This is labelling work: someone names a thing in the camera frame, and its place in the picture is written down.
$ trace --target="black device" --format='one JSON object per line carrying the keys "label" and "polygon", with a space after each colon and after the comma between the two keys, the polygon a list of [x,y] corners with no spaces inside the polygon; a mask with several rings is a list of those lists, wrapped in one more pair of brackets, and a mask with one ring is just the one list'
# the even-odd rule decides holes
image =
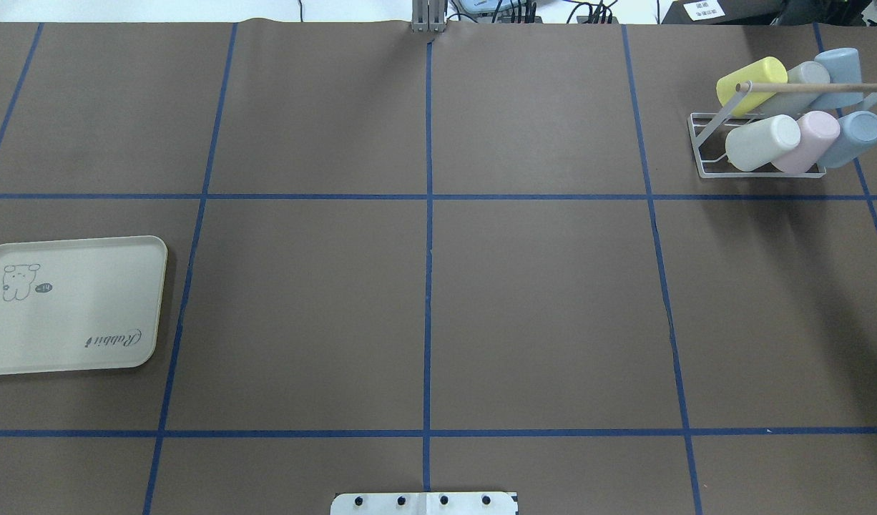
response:
{"label": "black device", "polygon": [[696,4],[695,0],[671,3],[664,25],[769,25],[782,12],[782,0],[717,0],[724,16],[714,19],[693,20],[684,4]]}
{"label": "black device", "polygon": [[717,2],[724,16],[693,20],[684,4],[696,0],[671,3],[662,24],[674,25],[831,25],[863,26],[861,12],[871,0],[710,0]]}

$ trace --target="table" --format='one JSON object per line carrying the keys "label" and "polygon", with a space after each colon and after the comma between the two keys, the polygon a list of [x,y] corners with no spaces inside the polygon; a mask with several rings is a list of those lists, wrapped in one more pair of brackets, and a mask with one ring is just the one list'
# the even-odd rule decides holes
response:
{"label": "table", "polygon": [[[383,21],[411,19],[409,0],[302,0],[308,22]],[[657,23],[655,0],[611,2],[614,15],[624,24]],[[537,14],[544,23],[565,23],[575,4],[564,0],[538,0]],[[660,2],[661,19],[670,0]],[[298,0],[0,0],[0,21],[10,22],[236,22],[253,17],[278,21],[299,20]],[[453,4],[449,13],[454,12]],[[576,13],[585,14],[585,9]],[[863,11],[877,23],[877,3]]]}
{"label": "table", "polygon": [[685,126],[846,45],[877,82],[831,26],[0,25],[0,243],[170,249],[147,364],[0,377],[0,513],[877,513],[877,147],[706,182]]}

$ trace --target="wooden rod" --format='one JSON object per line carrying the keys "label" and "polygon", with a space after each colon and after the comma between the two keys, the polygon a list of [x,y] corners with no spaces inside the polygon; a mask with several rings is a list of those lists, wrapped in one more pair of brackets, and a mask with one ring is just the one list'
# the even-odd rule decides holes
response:
{"label": "wooden rod", "polygon": [[773,84],[772,82],[747,82],[737,84],[739,92],[877,92],[875,84]]}

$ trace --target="metal bracket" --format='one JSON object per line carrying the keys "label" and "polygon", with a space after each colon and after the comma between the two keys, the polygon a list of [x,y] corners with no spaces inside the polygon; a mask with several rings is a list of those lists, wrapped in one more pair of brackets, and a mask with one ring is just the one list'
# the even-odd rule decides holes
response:
{"label": "metal bracket", "polygon": [[341,494],[330,515],[517,515],[514,492]]}
{"label": "metal bracket", "polygon": [[413,32],[445,32],[448,0],[413,0]]}

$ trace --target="cup rack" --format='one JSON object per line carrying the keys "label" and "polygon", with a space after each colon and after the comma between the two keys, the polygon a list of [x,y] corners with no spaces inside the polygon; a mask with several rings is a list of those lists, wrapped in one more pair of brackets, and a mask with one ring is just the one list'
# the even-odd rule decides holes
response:
{"label": "cup rack", "polygon": [[734,108],[751,92],[775,92],[775,94],[792,94],[792,92],[867,92],[859,109],[868,111],[877,104],[877,84],[772,84],[772,82],[741,82],[737,84],[736,93],[717,113],[691,113],[687,118],[690,128],[690,143],[693,156],[696,157],[696,169],[703,179],[732,179],[747,177],[775,178],[811,178],[819,179],[827,174],[824,167],[814,165],[804,173],[779,172],[772,164],[765,164],[753,172],[741,172],[727,162],[724,155],[724,141],[734,127],[749,124],[753,120],[762,120],[763,114],[732,115]]}

